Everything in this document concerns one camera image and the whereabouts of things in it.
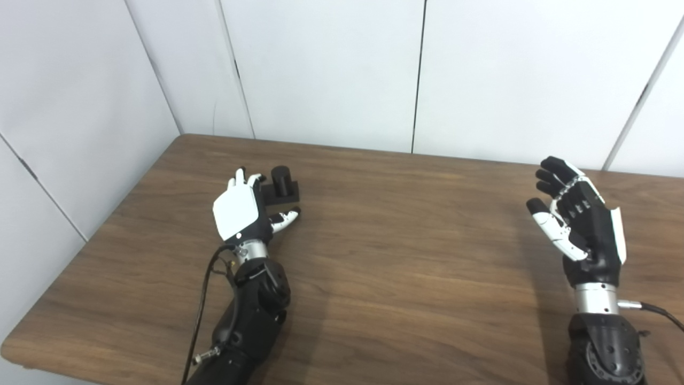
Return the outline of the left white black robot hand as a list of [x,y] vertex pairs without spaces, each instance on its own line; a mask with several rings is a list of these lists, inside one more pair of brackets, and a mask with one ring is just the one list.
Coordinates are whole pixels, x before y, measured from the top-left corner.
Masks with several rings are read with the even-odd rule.
[[286,229],[298,219],[301,208],[267,214],[262,183],[267,177],[261,173],[246,176],[246,168],[237,168],[227,189],[213,202],[213,216],[218,234],[232,250],[245,248],[249,243],[265,247],[274,234]]

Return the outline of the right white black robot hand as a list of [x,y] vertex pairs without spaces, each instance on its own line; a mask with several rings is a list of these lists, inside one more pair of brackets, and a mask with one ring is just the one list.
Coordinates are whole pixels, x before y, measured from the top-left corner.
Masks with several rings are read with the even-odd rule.
[[609,208],[590,178],[571,163],[549,156],[535,173],[537,190],[550,204],[529,199],[527,209],[552,244],[562,252],[572,288],[584,283],[619,287],[626,261],[620,208]]

